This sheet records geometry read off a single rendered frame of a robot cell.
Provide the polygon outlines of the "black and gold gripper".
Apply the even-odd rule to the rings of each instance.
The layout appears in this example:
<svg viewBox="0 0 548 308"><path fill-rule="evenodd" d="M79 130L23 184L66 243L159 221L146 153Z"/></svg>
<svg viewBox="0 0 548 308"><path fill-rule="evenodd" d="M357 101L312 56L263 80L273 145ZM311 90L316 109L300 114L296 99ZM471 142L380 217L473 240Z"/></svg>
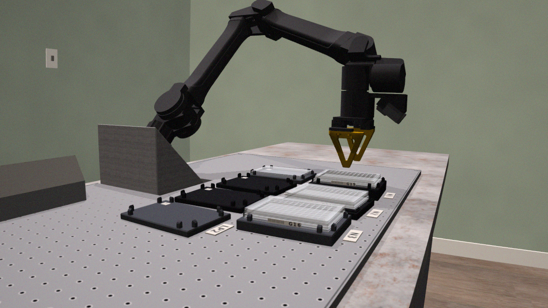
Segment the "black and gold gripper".
<svg viewBox="0 0 548 308"><path fill-rule="evenodd" d="M333 117L333 120L331 120L331 127L329 128L331 141L336 148L337 155L339 156L341 165L344 168L350 168L353 160L361 160L365 149L367 148L370 139L375 132L373 118L351 118L351 93L369 92L367 90L341 90L340 116ZM354 128L348 128L348 125L354 126ZM359 153L356 154L364 135L366 135L366 138ZM339 138L348 140L348 145L351 151L348 160L345 160Z"/></svg>

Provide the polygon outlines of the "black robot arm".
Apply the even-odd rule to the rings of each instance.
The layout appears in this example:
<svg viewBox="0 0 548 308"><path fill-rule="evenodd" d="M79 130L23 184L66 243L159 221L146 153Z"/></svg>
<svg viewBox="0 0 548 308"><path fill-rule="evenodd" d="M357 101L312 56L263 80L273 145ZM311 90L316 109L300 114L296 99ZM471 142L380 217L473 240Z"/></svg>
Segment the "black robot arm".
<svg viewBox="0 0 548 308"><path fill-rule="evenodd" d="M371 36L330 29L288 15L268 0L256 0L252 6L232 12L229 19L190 77L184 83L173 84L156 100L157 114L146 127L157 128L170 144L175 137L188 138L198 131L208 90L249 36L265 35L274 41L283 37L330 56L345 65L341 90L369 90L370 85L374 93L351 93L351 118L374 118L375 98L381 98L376 109L395 123L400 124L406 116L408 95L382 94L403 93L405 62L377 55Z"/></svg>

